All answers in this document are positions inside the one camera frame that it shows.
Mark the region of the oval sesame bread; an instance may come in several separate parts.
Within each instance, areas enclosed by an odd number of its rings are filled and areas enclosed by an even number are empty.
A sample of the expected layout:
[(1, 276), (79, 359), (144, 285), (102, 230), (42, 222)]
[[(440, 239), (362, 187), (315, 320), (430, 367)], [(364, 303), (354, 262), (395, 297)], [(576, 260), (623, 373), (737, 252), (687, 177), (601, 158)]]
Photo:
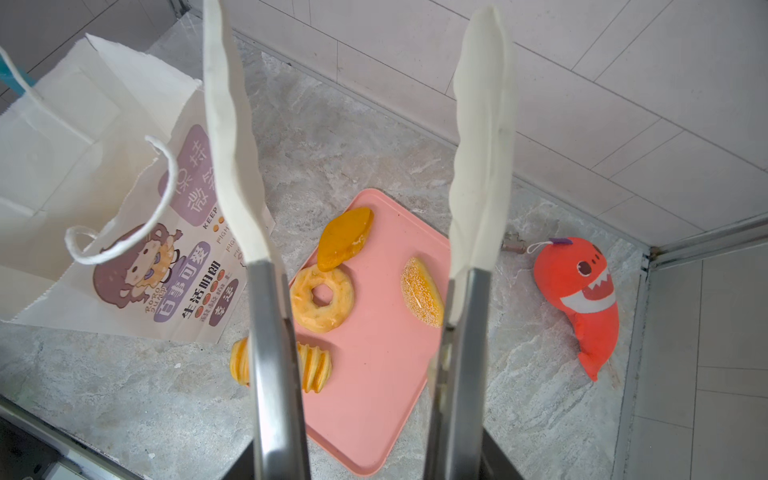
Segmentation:
[(444, 303), (424, 262), (411, 257), (404, 266), (400, 284), (409, 311), (426, 325), (440, 328), (443, 325)]

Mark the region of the dark orange oval bread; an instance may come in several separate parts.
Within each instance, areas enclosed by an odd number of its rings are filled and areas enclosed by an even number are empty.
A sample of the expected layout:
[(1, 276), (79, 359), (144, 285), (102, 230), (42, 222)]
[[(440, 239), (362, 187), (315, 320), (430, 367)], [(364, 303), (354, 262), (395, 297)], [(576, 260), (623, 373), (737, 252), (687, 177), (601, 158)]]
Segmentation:
[(332, 220), (318, 242), (318, 269), (329, 272), (360, 253), (373, 222), (374, 213), (368, 207), (348, 210)]

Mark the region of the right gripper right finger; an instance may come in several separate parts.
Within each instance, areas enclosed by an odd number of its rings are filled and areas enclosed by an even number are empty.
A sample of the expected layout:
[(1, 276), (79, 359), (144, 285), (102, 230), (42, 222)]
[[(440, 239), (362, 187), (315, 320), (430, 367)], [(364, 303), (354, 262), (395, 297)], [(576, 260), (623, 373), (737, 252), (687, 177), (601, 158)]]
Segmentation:
[(423, 476), (481, 473), (492, 272), (506, 232), (516, 136), (513, 44), (497, 7), (477, 10), (453, 78), (460, 141), (449, 190), (450, 270)]

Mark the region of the white printed paper bag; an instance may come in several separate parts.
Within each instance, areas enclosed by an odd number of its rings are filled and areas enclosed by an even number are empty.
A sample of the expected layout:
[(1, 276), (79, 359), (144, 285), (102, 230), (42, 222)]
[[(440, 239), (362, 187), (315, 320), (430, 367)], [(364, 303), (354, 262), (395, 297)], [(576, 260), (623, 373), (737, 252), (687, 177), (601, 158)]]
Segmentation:
[(202, 83), (96, 36), (1, 117), (1, 320), (217, 342), (247, 283)]

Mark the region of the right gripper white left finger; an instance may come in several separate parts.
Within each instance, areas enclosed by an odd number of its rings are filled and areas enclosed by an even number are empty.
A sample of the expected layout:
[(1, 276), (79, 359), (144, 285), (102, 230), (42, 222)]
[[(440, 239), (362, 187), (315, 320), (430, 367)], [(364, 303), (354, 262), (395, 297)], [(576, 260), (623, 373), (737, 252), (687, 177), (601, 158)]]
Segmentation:
[(298, 353), (284, 264), (262, 218), (265, 190), (243, 64), (226, 5), (203, 4), (204, 97), (218, 203), (241, 250), (250, 308), (257, 479), (308, 479)]

